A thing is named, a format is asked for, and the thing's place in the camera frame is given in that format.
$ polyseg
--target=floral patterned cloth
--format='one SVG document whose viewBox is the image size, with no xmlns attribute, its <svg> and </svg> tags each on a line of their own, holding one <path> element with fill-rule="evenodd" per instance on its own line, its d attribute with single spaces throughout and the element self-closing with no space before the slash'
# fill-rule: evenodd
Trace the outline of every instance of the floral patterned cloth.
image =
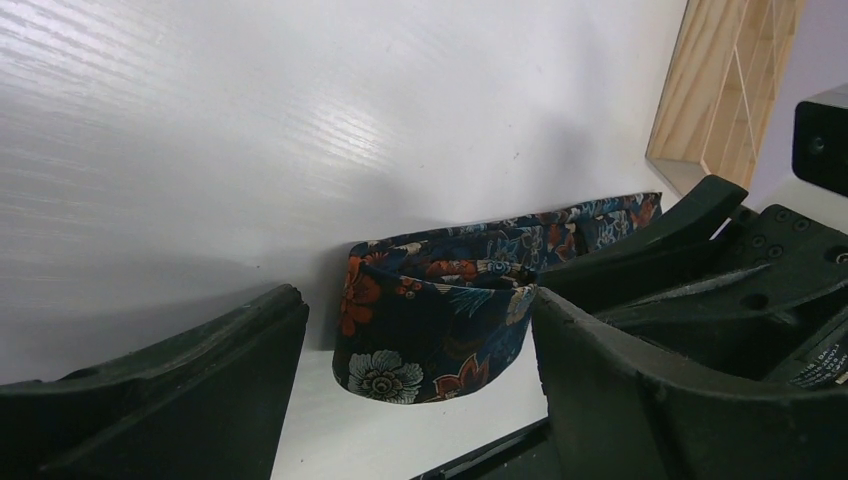
<svg viewBox="0 0 848 480">
<path fill-rule="evenodd" d="M 521 350 L 537 272 L 630 235 L 660 210 L 660 194 L 644 193 L 356 245 L 336 381 L 396 404 L 483 388 Z"/>
</svg>

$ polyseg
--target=wooden shelf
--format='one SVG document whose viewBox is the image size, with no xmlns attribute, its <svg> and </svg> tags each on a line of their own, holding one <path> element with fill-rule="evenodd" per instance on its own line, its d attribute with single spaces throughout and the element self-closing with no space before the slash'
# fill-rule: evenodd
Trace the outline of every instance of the wooden shelf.
<svg viewBox="0 0 848 480">
<path fill-rule="evenodd" d="M 648 143 L 681 194 L 750 186 L 805 0 L 689 0 Z"/>
</svg>

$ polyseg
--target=white flower print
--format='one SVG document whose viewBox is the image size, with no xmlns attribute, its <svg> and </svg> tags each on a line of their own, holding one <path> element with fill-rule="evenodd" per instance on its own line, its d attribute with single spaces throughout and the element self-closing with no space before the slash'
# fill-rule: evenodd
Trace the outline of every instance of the white flower print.
<svg viewBox="0 0 848 480">
<path fill-rule="evenodd" d="M 522 263 L 527 267 L 536 267 L 539 264 L 539 252 L 542 250 L 542 227 L 527 228 L 520 238 L 521 245 L 527 249 Z"/>
<path fill-rule="evenodd" d="M 416 255 L 421 251 L 421 244 L 418 242 L 407 243 L 406 245 L 398 245 L 398 250 L 406 250 L 407 255 Z"/>
<path fill-rule="evenodd" d="M 536 296 L 535 294 L 535 285 L 527 285 L 515 290 L 515 293 L 512 294 L 512 298 L 509 300 L 509 305 L 506 310 L 507 325 L 517 323 L 524 318 L 524 314 L 527 313 L 527 310 L 530 308 L 530 304 L 533 303 L 533 297 Z"/>
<path fill-rule="evenodd" d="M 608 223 L 599 228 L 598 240 L 595 242 L 595 250 L 600 250 L 608 245 L 612 245 L 618 240 L 618 231 L 615 223 Z"/>
<path fill-rule="evenodd" d="M 380 350 L 350 357 L 348 390 L 362 397 L 389 403 L 415 401 L 424 371 L 417 363 L 404 364 L 397 352 Z"/>
<path fill-rule="evenodd" d="M 514 238 L 512 240 L 498 238 L 497 243 L 494 240 L 489 240 L 489 245 L 486 248 L 486 258 L 501 262 L 518 263 L 519 242 L 521 242 L 520 238 Z"/>
<path fill-rule="evenodd" d="M 480 273 L 492 273 L 495 275 L 508 275 L 512 272 L 514 265 L 500 260 L 477 260 L 477 271 Z"/>
</svg>

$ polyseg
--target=black plastic part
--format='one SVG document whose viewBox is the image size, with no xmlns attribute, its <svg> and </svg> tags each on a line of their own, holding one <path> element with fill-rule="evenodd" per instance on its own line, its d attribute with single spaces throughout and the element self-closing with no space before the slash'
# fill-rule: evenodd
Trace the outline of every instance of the black plastic part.
<svg viewBox="0 0 848 480">
<path fill-rule="evenodd" d="M 286 285 L 59 381 L 0 386 L 0 478 L 268 479 L 308 311 Z"/>
<path fill-rule="evenodd" d="M 795 228 L 799 223 L 803 229 Z M 734 243 L 741 248 L 713 257 L 709 265 L 719 275 L 737 272 L 735 281 L 708 281 L 699 289 L 690 282 L 676 287 L 687 294 L 596 316 L 709 367 L 762 378 L 822 326 L 821 315 L 802 317 L 797 309 L 848 282 L 848 269 L 829 253 L 848 244 L 848 236 L 772 205 Z M 650 270 L 653 276 L 667 275 L 662 268 Z"/>
<path fill-rule="evenodd" d="M 529 480 L 561 478 L 548 420 L 484 445 L 413 480 Z"/>
<path fill-rule="evenodd" d="M 848 110 L 812 101 L 795 107 L 792 171 L 801 180 L 848 196 Z"/>
<path fill-rule="evenodd" d="M 727 180 L 707 176 L 650 228 L 542 272 L 539 284 L 596 311 L 685 283 L 734 240 L 726 234 L 710 242 L 722 224 L 734 216 L 750 220 L 746 209 L 740 209 L 747 194 Z M 663 274 L 643 275 L 648 267 Z"/>
<path fill-rule="evenodd" d="M 706 368 L 542 289 L 533 334 L 562 478 L 841 478 L 848 391 Z"/>
</svg>

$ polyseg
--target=black plastic bracket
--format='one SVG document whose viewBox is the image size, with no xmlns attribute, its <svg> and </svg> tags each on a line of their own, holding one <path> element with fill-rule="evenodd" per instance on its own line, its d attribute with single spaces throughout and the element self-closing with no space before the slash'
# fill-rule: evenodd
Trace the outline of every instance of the black plastic bracket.
<svg viewBox="0 0 848 480">
<path fill-rule="evenodd" d="M 268 479 L 308 311 L 286 285 L 61 380 L 0 386 L 0 478 Z"/>
<path fill-rule="evenodd" d="M 539 284 L 594 312 L 685 283 L 726 247 L 730 240 L 710 239 L 746 196 L 739 186 L 708 176 L 650 228 L 542 272 Z M 662 274 L 646 276 L 646 268 Z"/>
<path fill-rule="evenodd" d="M 542 289 L 533 335 L 562 478 L 840 478 L 848 391 L 717 372 Z"/>
</svg>

